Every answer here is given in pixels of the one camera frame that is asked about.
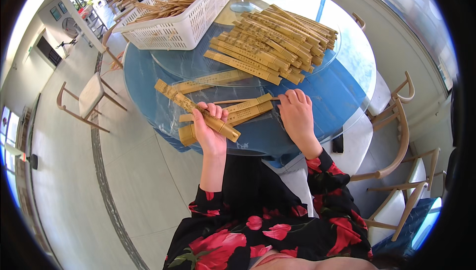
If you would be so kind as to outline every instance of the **smartphone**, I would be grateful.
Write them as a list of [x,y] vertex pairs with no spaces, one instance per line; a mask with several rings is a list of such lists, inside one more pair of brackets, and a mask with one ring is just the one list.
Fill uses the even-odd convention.
[[332,152],[335,154],[344,153],[344,135],[340,135],[332,140]]

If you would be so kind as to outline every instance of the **white plastic basket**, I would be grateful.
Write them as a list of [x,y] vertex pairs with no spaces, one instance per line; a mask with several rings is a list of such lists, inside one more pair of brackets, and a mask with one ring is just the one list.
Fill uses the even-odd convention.
[[[134,8],[112,32],[121,32],[139,49],[192,50],[228,1],[196,0],[180,15],[127,25],[149,12]],[[154,0],[142,3],[151,5]]]

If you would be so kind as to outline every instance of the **white pillar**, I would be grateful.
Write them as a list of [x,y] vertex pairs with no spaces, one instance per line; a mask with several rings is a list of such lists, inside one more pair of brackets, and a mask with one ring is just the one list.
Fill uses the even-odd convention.
[[91,41],[91,43],[96,47],[100,53],[104,53],[106,50],[103,47],[102,43],[96,38],[96,35],[94,35],[93,31],[89,28],[88,24],[86,21],[83,20],[81,15],[78,13],[76,8],[74,7],[73,3],[71,3],[70,0],[61,0],[68,10],[68,12],[71,14],[73,17],[74,21],[79,25],[81,30],[84,32],[84,35]]

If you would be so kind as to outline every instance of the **floral blouse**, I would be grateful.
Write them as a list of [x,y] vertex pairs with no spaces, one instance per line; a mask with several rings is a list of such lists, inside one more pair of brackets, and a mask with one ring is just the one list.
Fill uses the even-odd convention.
[[271,249],[310,261],[334,256],[371,259],[367,226],[346,187],[349,175],[325,151],[306,162],[319,218],[308,217],[301,204],[285,215],[263,207],[262,214],[238,222],[229,217],[222,192],[199,188],[189,205],[192,217],[178,226],[164,269],[249,269]]

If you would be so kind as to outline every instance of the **woman's left hand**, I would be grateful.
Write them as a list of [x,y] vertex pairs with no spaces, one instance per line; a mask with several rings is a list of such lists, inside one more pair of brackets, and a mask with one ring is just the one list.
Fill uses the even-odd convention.
[[[197,105],[209,111],[212,116],[227,122],[228,111],[223,110],[220,106],[213,103],[205,104],[205,102],[199,102]],[[203,115],[198,109],[193,109],[192,113],[195,123],[195,135],[203,149],[203,155],[213,157],[226,156],[227,139],[206,125]]]

